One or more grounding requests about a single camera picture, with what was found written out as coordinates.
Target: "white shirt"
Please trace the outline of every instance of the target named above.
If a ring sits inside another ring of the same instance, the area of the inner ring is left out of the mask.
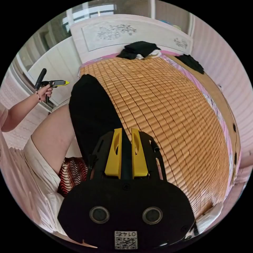
[[[43,166],[36,154],[32,153],[34,150],[30,150],[33,156],[25,157],[23,150],[8,148],[1,130],[7,116],[8,110],[0,103],[0,168],[6,185],[33,222],[50,233],[66,235],[57,219],[63,201],[63,197],[57,193],[60,179],[52,169]],[[38,166],[32,168],[30,161],[33,165],[37,162]]]

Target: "red patterned cloth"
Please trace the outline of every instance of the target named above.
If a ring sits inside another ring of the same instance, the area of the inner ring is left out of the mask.
[[[86,181],[88,167],[81,157],[65,158],[59,177],[61,179],[58,193],[66,197],[70,190],[83,181]]]

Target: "headboard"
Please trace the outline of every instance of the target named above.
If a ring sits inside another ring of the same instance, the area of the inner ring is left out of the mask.
[[[193,39],[164,22],[136,15],[115,14],[86,19],[70,31],[82,63],[120,52],[136,41],[155,43],[161,50],[191,54]]]

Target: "hand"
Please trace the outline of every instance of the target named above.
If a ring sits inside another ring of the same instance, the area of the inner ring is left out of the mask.
[[[40,96],[40,99],[42,102],[46,101],[46,95],[50,98],[52,95],[53,88],[50,87],[50,84],[48,84],[45,87],[42,87],[38,90],[38,94]]]

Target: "bracelet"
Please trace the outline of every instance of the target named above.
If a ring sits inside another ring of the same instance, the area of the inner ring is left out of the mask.
[[[39,98],[39,102],[41,102],[41,98],[40,98],[40,95],[39,95],[39,93],[36,91],[36,94],[37,94],[37,96],[38,96],[38,98]]]

